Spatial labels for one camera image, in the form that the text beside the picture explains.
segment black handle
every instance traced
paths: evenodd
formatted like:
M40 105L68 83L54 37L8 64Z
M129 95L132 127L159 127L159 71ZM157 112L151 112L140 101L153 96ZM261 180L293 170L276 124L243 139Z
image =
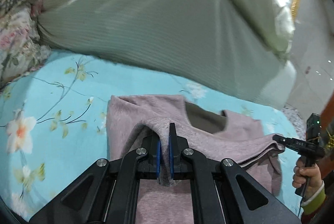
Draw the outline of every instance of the black handle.
M315 161L313 159L310 159L310 158L306 158L305 160L305 167L311 167L312 165L315 164ZM299 195L300 197L304 197L305 196L305 192L306 192L306 189L310 183L310 177L305 177L306 178L306 182L299 188L296 189L295 191L295 194L296 195Z

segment metal bolt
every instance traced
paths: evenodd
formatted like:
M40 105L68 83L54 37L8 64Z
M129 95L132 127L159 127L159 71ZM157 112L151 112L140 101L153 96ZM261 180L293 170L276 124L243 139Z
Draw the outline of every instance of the metal bolt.
M193 155L194 154L194 150L191 149L191 148L186 148L186 149L184 149L183 152L184 152L185 155Z
M99 167L104 167L106 164L107 164L107 161L106 159L98 159L96 161L96 164L99 166Z
M233 160L232 159L229 159L229 158L226 158L223 160L223 164L226 166L226 167L231 167L233 166Z
M138 148L136 150L136 153L139 154L139 155L143 155L146 153L146 148Z

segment bed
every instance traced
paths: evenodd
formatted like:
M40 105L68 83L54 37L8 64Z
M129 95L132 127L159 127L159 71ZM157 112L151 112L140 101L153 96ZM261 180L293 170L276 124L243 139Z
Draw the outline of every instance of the bed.
M129 1L118 0L119 4L108 3L95 11L91 19L71 10L91 6L92 0L70 2L74 7L67 7L68 1L44 0L45 12L38 17L38 25L42 43L70 51L53 50L45 66L12 82L0 95L0 196L24 219L30 219L94 161L109 157L106 107L111 95L182 94L208 111L229 109L260 119L265 134L298 138L278 111L292 89L295 69L265 48L229 0L164 0L164 7L157 2L161 0L152 0L147 10L136 11L135 18L121 9L118 15L111 14ZM131 6L141 3L143 8L146 1L137 0ZM59 11L62 19L57 19ZM101 16L108 17L109 27L126 23L100 33L103 39L103 33L109 32L108 40L115 43L108 50L113 62L96 57L110 58L103 48L106 40L92 48L97 34L92 35L89 28L76 30L76 21L98 26ZM217 20L223 23L218 28ZM161 25L150 29L150 23ZM81 49L72 44L77 36L70 30L80 34ZM168 48L147 55L156 41L145 37L159 39L159 46L168 43ZM180 45L175 38L186 38L187 44ZM218 44L221 38L223 51ZM124 46L135 47L125 51ZM204 81L203 76L211 79ZM26 125L22 150L17 152L7 148L6 134L8 128L15 129L15 117ZM287 150L279 159L283 182L277 198L297 214L300 198L291 182L298 155Z

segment person's arm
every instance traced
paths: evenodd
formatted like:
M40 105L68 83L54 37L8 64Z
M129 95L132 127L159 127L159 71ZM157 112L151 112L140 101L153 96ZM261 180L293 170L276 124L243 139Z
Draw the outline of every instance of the person's arm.
M301 187L302 184L306 182L306 179L303 176L311 178L302 203L304 213L301 221L302 224L307 224L321 209L326 200L324 182L321 180L319 167L317 165L314 165L313 167L305 167L305 164L300 158L296 163L294 173L295 175L293 176L292 185L295 188Z

